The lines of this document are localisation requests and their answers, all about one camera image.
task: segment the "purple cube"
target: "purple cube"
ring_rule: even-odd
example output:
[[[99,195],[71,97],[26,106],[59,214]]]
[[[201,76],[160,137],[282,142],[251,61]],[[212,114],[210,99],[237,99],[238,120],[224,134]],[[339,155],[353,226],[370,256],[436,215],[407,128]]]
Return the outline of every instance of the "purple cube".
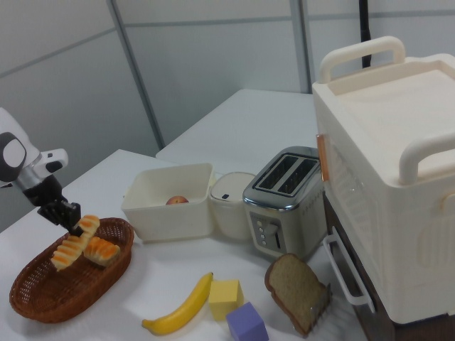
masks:
[[[250,302],[226,315],[227,324],[235,341],[268,341],[263,319]]]

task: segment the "yellow banana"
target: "yellow banana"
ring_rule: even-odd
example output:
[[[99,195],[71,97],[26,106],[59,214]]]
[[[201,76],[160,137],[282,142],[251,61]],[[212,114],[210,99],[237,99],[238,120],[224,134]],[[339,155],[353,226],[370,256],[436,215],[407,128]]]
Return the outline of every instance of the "yellow banana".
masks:
[[[156,335],[165,335],[182,328],[203,307],[210,293],[213,273],[202,276],[185,302],[172,313],[156,320],[142,320],[142,327]]]

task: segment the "drawer handle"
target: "drawer handle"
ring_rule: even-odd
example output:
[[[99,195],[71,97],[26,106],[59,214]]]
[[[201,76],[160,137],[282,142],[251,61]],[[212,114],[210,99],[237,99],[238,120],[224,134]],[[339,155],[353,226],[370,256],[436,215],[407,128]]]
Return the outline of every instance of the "drawer handle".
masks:
[[[323,243],[324,247],[326,248],[328,258],[330,259],[332,268],[335,271],[335,275],[336,275],[338,281],[340,282],[341,288],[343,289],[346,299],[352,305],[368,304],[371,312],[374,313],[375,306],[373,305],[373,300],[371,299],[370,294],[367,292],[367,288],[365,287],[365,284],[363,284],[362,278],[358,274],[353,261],[350,259],[349,254],[346,251],[346,248],[344,247],[344,244],[341,241],[340,235],[336,231],[335,227],[332,227],[332,233],[333,234],[326,236],[323,239],[322,243]],[[350,293],[348,286],[346,285],[346,282],[344,281],[344,278],[341,275],[340,269],[339,269],[338,265],[336,264],[335,259],[333,258],[332,252],[330,250],[330,243],[337,243],[338,246],[340,247],[341,253],[342,253],[344,259],[346,260],[346,262],[348,263],[349,268],[350,268],[351,272],[353,273],[355,281],[357,282],[360,290],[362,291],[363,296],[353,296]]]

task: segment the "white tabletop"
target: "white tabletop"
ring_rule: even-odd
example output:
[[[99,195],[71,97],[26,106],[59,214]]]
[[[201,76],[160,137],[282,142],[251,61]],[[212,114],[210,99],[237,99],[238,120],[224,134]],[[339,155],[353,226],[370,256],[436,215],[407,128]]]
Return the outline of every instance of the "white tabletop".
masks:
[[[218,173],[258,174],[281,150],[316,148],[313,96],[240,90],[159,151],[174,163],[210,162]]]
[[[155,158],[117,151],[69,184],[63,194],[81,204],[83,214],[126,219],[120,206],[136,174],[173,166]],[[266,323],[270,340],[301,340],[264,286],[269,259],[251,243],[234,244],[217,232],[190,241],[142,244],[135,238],[132,261],[117,283],[73,319],[43,324],[25,319],[9,305],[9,291],[21,269],[65,230],[32,211],[0,234],[0,338],[2,340],[232,340],[226,322],[215,322],[208,304],[183,329],[156,337],[141,327],[177,308],[197,280],[239,279],[246,301]],[[320,281],[332,283],[333,303],[307,340],[366,340],[322,248],[309,262]]]

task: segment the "wicker basket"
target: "wicker basket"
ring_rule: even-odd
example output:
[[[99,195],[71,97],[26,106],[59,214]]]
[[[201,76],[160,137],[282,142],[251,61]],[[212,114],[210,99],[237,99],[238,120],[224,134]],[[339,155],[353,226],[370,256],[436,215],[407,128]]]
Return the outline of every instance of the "wicker basket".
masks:
[[[17,276],[9,294],[13,309],[25,318],[59,323],[80,314],[100,298],[131,261],[133,227],[119,218],[100,219],[96,234],[120,247],[120,255],[104,268],[80,256],[57,272],[50,258],[68,234],[41,252]]]

